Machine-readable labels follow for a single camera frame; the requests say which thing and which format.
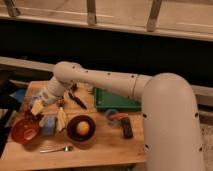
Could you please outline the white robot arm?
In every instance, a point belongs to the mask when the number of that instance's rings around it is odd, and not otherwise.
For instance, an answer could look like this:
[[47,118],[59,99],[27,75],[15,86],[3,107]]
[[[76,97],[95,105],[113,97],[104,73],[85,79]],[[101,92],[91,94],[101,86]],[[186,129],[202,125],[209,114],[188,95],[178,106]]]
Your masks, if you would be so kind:
[[53,104],[73,82],[141,102],[147,171],[205,171],[197,101],[183,77],[89,70],[77,63],[59,62],[31,112],[38,114]]

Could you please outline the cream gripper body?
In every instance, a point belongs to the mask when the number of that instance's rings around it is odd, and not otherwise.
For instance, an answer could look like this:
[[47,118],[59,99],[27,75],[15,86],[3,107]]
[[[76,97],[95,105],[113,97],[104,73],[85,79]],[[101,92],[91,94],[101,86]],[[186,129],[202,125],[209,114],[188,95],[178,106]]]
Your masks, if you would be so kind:
[[41,113],[46,106],[53,102],[54,96],[47,89],[42,89],[32,101],[30,112],[36,116]]

